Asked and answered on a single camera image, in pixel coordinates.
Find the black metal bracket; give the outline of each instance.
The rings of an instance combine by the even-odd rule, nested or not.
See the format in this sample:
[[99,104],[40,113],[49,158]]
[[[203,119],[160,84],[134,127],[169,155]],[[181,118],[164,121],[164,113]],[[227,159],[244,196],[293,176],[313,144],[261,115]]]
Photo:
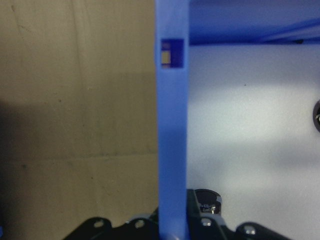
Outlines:
[[[206,193],[209,196],[207,202],[203,196]],[[289,238],[253,222],[243,223],[238,226],[235,232],[231,231],[219,214],[221,212],[221,197],[219,197],[218,193],[206,189],[187,190],[186,212],[190,240],[289,240]],[[93,217],[64,238],[64,240],[129,239],[160,240],[158,210],[148,218],[137,217],[115,228],[112,228],[108,219]]]

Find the black object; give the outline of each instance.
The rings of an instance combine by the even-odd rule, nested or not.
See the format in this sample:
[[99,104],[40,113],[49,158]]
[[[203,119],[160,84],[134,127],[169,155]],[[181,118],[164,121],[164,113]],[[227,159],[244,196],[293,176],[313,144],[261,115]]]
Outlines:
[[313,108],[312,118],[315,128],[320,132],[320,100],[316,102]]
[[219,193],[208,189],[196,189],[200,212],[221,215],[222,198]]
[[[220,211],[209,213],[204,205],[220,203]],[[235,232],[227,228],[221,212],[221,196],[211,190],[187,190],[187,223],[190,240],[289,240],[257,223],[241,224]],[[86,220],[64,240],[160,240],[158,211],[149,218],[137,217],[122,226],[112,228],[108,219],[94,217]]]

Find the cardboard wall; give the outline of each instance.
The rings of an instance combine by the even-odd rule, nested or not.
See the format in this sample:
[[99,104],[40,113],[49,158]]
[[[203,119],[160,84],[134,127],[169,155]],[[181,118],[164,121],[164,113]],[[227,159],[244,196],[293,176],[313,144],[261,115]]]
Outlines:
[[153,1],[0,2],[4,240],[157,206],[153,42]]

